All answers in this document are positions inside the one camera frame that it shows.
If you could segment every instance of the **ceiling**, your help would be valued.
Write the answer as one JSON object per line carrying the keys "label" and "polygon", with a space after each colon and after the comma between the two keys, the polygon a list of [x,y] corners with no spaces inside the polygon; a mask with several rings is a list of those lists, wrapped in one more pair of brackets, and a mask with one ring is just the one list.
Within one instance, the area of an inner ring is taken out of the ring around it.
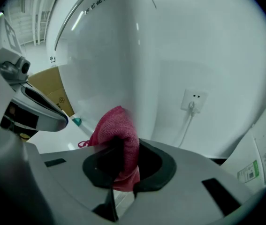
{"label": "ceiling", "polygon": [[20,44],[45,42],[46,30],[56,0],[7,0],[5,17],[11,23]]}

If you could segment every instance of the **red towel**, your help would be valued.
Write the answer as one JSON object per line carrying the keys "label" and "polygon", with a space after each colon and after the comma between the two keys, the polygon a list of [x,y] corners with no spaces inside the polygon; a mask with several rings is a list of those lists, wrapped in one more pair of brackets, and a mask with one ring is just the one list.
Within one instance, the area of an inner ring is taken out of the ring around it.
{"label": "red towel", "polygon": [[140,181],[139,139],[132,121],[121,106],[108,111],[100,119],[90,140],[85,141],[83,146],[78,146],[94,146],[111,141],[115,137],[123,140],[124,165],[123,171],[113,183],[113,189],[130,192],[133,191],[134,184]]}

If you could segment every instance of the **white cable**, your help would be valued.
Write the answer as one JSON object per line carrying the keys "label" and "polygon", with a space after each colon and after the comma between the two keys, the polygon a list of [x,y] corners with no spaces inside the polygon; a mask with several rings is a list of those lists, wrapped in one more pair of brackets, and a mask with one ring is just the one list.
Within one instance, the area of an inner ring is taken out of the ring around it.
{"label": "white cable", "polygon": [[180,147],[182,146],[182,144],[183,144],[183,142],[184,142],[184,138],[185,138],[185,136],[186,136],[186,134],[187,134],[188,128],[189,128],[189,126],[190,126],[190,124],[191,124],[191,122],[192,122],[192,119],[193,119],[194,115],[195,115],[196,108],[195,108],[195,104],[194,104],[194,102],[191,102],[191,103],[189,104],[189,108],[190,108],[190,110],[191,110],[190,120],[189,120],[189,122],[188,122],[187,128],[186,128],[186,130],[185,130],[185,132],[184,132],[184,136],[183,136],[182,141],[181,141],[180,145],[178,146],[178,148],[180,148]]}

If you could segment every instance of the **sticker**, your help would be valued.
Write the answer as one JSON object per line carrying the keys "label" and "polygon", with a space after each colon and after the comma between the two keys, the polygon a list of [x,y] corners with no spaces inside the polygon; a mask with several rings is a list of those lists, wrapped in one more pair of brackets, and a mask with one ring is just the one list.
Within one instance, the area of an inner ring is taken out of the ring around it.
{"label": "sticker", "polygon": [[258,176],[259,176],[259,169],[256,160],[237,173],[238,180],[243,183],[253,180]]}

